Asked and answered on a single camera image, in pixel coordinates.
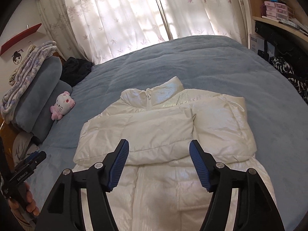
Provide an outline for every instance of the ribbed blue pad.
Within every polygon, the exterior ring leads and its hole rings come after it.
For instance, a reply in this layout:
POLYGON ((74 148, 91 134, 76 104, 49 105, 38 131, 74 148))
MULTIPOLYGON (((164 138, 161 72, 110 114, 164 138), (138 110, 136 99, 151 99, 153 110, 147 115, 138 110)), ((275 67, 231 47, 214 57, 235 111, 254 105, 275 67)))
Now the ribbed blue pad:
POLYGON ((128 157, 128 153, 129 153, 129 145, 128 141, 125 141, 121 148, 121 151, 118 153, 118 156, 115 159, 112 168, 110 169, 108 187, 111 191, 113 190, 114 187, 118 185, 124 165, 126 163, 126 159, 128 157))
POLYGON ((195 166, 197 171, 197 175, 201 182, 201 185, 206 188, 207 191, 210 190, 211 183, 209 181, 209 170, 207 169, 206 165, 204 164, 199 151, 197 150, 195 144, 190 142, 189 145, 189 154, 192 159, 192 162, 195 166))

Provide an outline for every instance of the hello kitty plush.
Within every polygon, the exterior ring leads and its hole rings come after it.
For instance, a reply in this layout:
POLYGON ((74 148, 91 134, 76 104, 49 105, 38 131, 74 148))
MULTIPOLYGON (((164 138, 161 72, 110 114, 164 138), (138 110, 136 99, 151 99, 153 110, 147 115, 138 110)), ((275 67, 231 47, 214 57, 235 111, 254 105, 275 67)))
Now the hello kitty plush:
POLYGON ((61 120, 75 106, 75 101, 70 97, 70 93, 65 91, 57 97, 55 105, 50 107, 51 119, 61 120))

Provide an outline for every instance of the blue blanket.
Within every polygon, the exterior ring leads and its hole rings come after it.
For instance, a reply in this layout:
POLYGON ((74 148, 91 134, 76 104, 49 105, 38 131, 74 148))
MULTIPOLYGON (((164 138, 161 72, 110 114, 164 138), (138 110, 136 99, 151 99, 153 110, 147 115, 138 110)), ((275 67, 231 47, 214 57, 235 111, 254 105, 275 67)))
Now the blue blanket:
POLYGON ((308 106, 269 63, 221 36, 164 42, 94 66, 73 88, 76 106, 53 124, 41 147, 47 158, 30 177, 38 206, 61 171, 74 167, 85 122, 118 100, 123 90, 145 90, 174 76, 184 88, 245 97, 256 158, 271 177, 286 231, 293 230, 308 209, 308 106))

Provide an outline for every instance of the metal screw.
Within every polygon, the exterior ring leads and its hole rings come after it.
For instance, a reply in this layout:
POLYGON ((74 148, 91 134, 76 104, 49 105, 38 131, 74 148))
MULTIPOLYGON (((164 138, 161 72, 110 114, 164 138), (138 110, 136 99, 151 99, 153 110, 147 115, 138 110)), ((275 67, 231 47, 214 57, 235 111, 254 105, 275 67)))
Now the metal screw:
POLYGON ((103 164, 101 162, 98 162, 94 165, 95 168, 101 168, 103 164))
POLYGON ((250 168, 248 170, 249 174, 255 175, 257 173, 257 171, 254 168, 250 168))
POLYGON ((63 172, 62 172, 62 174, 64 174, 64 175, 68 175, 70 173, 70 169, 64 169, 63 170, 63 172))
POLYGON ((223 168, 224 164, 222 162, 218 162, 218 163, 216 163, 216 167, 217 168, 223 168))

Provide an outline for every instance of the white wall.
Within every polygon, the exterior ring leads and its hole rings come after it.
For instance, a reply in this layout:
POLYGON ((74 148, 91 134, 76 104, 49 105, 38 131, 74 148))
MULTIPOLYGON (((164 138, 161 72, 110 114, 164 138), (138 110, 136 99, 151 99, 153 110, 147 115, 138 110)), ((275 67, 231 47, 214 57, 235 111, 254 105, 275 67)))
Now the white wall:
MULTIPOLYGON (((22 0, 0 36, 0 46, 15 35, 26 30, 27 25, 32 27, 39 23, 41 23, 41 20, 35 0, 22 0)), ((22 49, 24 52, 20 54, 23 57, 29 45, 40 45, 48 40, 49 38, 42 25, 37 32, 16 43, 0 56, 0 99, 2 99, 4 93, 11 88, 8 83, 9 76, 18 67, 18 65, 13 63, 12 55, 14 52, 22 49)))

